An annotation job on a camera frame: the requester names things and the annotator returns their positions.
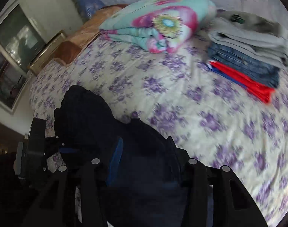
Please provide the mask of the navy blue pants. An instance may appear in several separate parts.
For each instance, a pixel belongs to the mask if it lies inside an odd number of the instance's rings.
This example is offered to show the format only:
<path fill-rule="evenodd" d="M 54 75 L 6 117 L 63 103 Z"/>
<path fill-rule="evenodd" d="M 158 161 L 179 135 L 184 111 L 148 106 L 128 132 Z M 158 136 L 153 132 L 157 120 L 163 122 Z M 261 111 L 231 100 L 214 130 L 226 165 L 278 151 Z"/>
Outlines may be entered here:
<path fill-rule="evenodd" d="M 211 226 L 213 192 L 188 198 L 190 156 L 173 138 L 133 118 L 116 119 L 104 99 L 73 85 L 55 114 L 55 133 L 80 187 L 87 226 Z"/>

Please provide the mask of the purple floral bed sheet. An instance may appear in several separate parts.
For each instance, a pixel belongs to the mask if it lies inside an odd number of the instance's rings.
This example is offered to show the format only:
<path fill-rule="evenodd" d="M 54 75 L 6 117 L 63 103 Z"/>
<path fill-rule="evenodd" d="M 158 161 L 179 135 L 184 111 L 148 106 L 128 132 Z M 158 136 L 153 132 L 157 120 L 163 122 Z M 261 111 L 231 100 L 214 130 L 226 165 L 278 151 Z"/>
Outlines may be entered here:
<path fill-rule="evenodd" d="M 288 66 L 263 103 L 205 64 L 209 29 L 175 54 L 98 37 L 68 67 L 51 60 L 30 89 L 34 116 L 54 136 L 54 110 L 69 87 L 82 86 L 102 96 L 120 121 L 139 118 L 205 165 L 230 166 L 268 226 L 287 226 Z"/>

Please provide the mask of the folded red garment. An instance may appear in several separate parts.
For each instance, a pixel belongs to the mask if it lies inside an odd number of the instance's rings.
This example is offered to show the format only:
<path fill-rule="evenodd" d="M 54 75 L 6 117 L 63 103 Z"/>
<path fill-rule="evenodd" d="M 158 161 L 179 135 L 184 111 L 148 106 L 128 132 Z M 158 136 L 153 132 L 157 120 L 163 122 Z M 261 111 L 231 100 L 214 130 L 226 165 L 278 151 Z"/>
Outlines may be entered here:
<path fill-rule="evenodd" d="M 275 92 L 274 88 L 256 82 L 244 73 L 234 70 L 218 61 L 208 60 L 207 66 L 211 71 L 238 84 L 263 103 L 271 103 L 271 95 Z"/>

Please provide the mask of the folded blue jeans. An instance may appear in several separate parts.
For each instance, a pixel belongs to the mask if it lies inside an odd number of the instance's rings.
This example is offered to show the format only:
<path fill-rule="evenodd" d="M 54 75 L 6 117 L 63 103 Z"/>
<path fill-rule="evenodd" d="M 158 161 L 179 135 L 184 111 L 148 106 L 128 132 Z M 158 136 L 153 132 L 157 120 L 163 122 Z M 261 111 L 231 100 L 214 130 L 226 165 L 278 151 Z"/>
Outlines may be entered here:
<path fill-rule="evenodd" d="M 208 57 L 270 88 L 279 86 L 279 71 L 276 66 L 258 61 L 233 48 L 211 43 L 207 49 Z"/>

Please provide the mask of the floral turquoise folded quilt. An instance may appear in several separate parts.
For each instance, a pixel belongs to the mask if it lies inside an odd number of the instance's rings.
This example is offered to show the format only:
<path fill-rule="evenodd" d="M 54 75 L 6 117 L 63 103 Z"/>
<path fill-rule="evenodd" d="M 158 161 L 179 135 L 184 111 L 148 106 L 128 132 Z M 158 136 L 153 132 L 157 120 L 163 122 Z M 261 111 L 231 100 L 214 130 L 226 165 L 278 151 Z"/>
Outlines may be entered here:
<path fill-rule="evenodd" d="M 150 53 L 174 53 L 216 16 L 210 0 L 141 0 L 106 19 L 108 40 L 135 44 Z"/>

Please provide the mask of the wooden picture frame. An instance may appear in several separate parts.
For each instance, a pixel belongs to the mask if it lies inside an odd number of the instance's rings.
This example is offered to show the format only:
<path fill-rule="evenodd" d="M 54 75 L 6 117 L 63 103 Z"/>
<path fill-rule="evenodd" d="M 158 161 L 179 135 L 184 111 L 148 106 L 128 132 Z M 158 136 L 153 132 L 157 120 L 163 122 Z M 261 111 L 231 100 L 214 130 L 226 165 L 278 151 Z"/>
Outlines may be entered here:
<path fill-rule="evenodd" d="M 38 52 L 28 69 L 37 76 L 41 70 L 52 60 L 59 45 L 65 41 L 67 35 L 61 30 Z"/>

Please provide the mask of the framed wall mirror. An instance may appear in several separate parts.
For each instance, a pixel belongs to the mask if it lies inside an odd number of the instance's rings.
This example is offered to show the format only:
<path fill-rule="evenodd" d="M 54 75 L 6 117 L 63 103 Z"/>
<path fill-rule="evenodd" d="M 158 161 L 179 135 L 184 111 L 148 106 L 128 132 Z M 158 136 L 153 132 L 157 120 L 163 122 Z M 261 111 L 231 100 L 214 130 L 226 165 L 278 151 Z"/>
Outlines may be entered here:
<path fill-rule="evenodd" d="M 0 14 L 0 107 L 13 114 L 31 75 L 29 67 L 47 35 L 26 0 L 15 0 Z"/>

